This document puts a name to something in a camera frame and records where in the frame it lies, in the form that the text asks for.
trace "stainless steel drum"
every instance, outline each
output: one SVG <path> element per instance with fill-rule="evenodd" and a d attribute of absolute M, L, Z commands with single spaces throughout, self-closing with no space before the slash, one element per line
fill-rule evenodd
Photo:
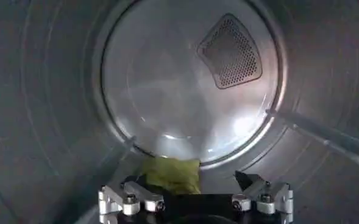
<path fill-rule="evenodd" d="M 359 164 L 275 111 L 359 141 L 359 1 L 0 1 L 0 223 L 75 222 L 147 156 L 359 223 Z"/>

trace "green cloth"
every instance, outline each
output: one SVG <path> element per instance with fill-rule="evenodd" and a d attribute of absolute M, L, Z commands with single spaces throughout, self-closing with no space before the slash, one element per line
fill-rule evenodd
<path fill-rule="evenodd" d="M 181 161 L 171 158 L 150 158 L 142 166 L 147 184 L 160 186 L 172 194 L 200 194 L 199 160 Z"/>

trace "yellow-green towel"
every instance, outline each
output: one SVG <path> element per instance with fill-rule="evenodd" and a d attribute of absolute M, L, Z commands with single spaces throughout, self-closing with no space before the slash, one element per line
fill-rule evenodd
<path fill-rule="evenodd" d="M 200 194 L 199 160 L 181 161 L 171 158 L 150 158 L 142 166 L 147 184 L 160 186 L 172 194 Z"/>

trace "screw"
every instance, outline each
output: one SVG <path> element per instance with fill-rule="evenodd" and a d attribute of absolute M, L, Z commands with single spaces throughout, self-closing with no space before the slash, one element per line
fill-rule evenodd
<path fill-rule="evenodd" d="M 234 201 L 234 202 L 232 203 L 232 206 L 233 206 L 233 210 L 238 211 L 238 212 L 241 211 L 241 205 L 239 204 L 238 201 Z"/>
<path fill-rule="evenodd" d="M 271 195 L 269 195 L 269 194 L 262 194 L 262 195 L 260 195 L 260 200 L 262 201 L 262 202 L 266 202 L 266 203 L 270 203 L 271 202 Z"/>
<path fill-rule="evenodd" d="M 126 196 L 126 202 L 128 203 L 135 203 L 136 201 L 136 195 L 134 194 L 129 194 L 128 196 Z"/>
<path fill-rule="evenodd" d="M 156 212 L 162 212 L 166 209 L 164 202 L 160 201 L 156 205 Z"/>

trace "perforated vent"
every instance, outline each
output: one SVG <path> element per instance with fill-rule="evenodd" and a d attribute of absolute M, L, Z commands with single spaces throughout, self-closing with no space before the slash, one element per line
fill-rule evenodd
<path fill-rule="evenodd" d="M 197 49 L 213 74 L 216 86 L 225 89 L 260 78 L 257 47 L 247 29 L 231 14 L 224 15 Z"/>

